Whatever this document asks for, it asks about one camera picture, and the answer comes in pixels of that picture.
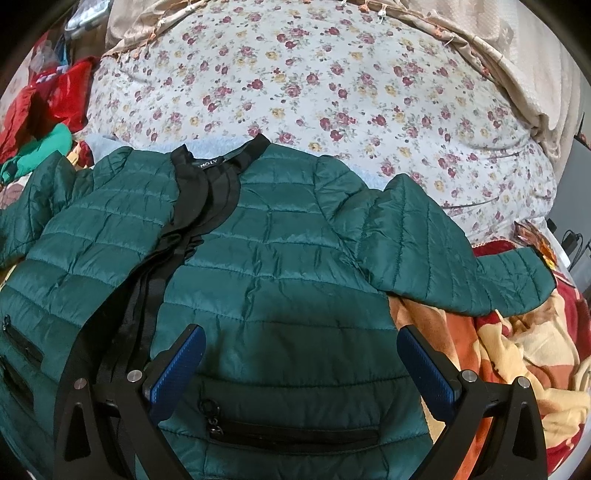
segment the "green puffer jacket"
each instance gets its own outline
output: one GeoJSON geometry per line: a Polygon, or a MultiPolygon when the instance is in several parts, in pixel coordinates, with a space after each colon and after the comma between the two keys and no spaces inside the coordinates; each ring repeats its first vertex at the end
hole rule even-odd
{"type": "MultiPolygon", "coordinates": [[[[431,440],[385,292],[510,315],[540,305],[553,277],[529,248],[476,259],[407,176],[370,190],[339,160],[271,145],[240,181],[238,207],[175,272],[158,314],[152,357],[189,323],[207,335],[160,424],[166,438],[200,480],[407,479],[431,440]],[[213,443],[204,399],[257,425],[379,428],[379,445],[289,455],[213,443]]],[[[170,155],[124,147],[75,173],[56,153],[0,213],[0,267],[25,257],[0,291],[0,319],[32,344],[25,355],[0,332],[0,430],[38,479],[51,478],[57,383],[76,335],[153,249],[177,195],[170,155]]]]}

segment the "jacket pocket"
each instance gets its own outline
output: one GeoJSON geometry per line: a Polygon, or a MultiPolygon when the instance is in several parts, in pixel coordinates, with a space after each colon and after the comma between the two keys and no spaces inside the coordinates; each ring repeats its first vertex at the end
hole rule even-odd
{"type": "Polygon", "coordinates": [[[33,410],[33,391],[29,388],[23,377],[20,376],[17,370],[3,356],[0,356],[0,370],[2,371],[4,384],[12,396],[24,407],[33,410]]]}
{"type": "Polygon", "coordinates": [[[41,368],[43,354],[41,351],[16,328],[12,326],[10,315],[5,315],[2,321],[2,331],[10,341],[11,345],[21,352],[25,358],[37,369],[41,368]]]}
{"type": "Polygon", "coordinates": [[[360,450],[379,441],[377,427],[352,430],[311,430],[255,425],[227,420],[215,400],[205,399],[199,409],[205,415],[209,438],[227,445],[277,453],[341,453],[360,450]]]}

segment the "floral bedsheet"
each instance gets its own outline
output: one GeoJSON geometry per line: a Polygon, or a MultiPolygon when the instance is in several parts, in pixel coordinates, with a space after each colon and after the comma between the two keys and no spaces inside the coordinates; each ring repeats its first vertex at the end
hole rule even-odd
{"type": "Polygon", "coordinates": [[[509,100],[450,46],[334,0],[209,2],[105,57],[85,132],[134,147],[256,135],[333,155],[371,187],[407,173],[472,242],[543,217],[552,165],[509,100]]]}

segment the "red plastic bag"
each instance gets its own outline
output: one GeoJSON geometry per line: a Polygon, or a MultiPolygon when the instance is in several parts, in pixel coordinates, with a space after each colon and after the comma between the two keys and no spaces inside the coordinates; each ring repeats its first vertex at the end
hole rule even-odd
{"type": "Polygon", "coordinates": [[[74,134],[85,127],[92,70],[98,61],[96,57],[88,57],[65,72],[63,67],[58,67],[33,77],[37,92],[47,104],[42,129],[50,131],[63,123],[74,134]]]}
{"type": "Polygon", "coordinates": [[[18,153],[18,149],[33,140],[28,120],[33,103],[35,87],[23,88],[12,101],[4,118],[3,130],[0,132],[0,164],[18,153]]]}
{"type": "Polygon", "coordinates": [[[95,159],[92,156],[92,150],[88,146],[88,143],[81,141],[78,142],[80,145],[80,160],[78,161],[78,165],[81,167],[91,167],[95,164],[95,159]]]}

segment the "metal screw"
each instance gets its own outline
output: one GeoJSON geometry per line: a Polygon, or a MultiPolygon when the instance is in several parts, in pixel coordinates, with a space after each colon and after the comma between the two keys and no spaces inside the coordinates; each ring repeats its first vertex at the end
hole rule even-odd
{"type": "Polygon", "coordinates": [[[529,381],[529,380],[527,380],[527,378],[525,378],[525,377],[519,377],[519,378],[517,379],[517,383],[518,383],[520,386],[522,386],[523,388],[530,388],[530,386],[531,386],[531,383],[530,383],[530,381],[529,381]]]}
{"type": "Polygon", "coordinates": [[[77,390],[82,390],[86,386],[86,384],[87,381],[85,378],[79,378],[74,382],[74,388],[77,390]]]}
{"type": "Polygon", "coordinates": [[[132,370],[131,372],[129,372],[127,374],[127,380],[129,380],[130,382],[137,382],[141,378],[142,378],[141,370],[132,370]]]}
{"type": "Polygon", "coordinates": [[[478,378],[478,375],[476,375],[476,373],[472,370],[464,370],[462,372],[462,378],[467,382],[474,383],[478,378]]]}

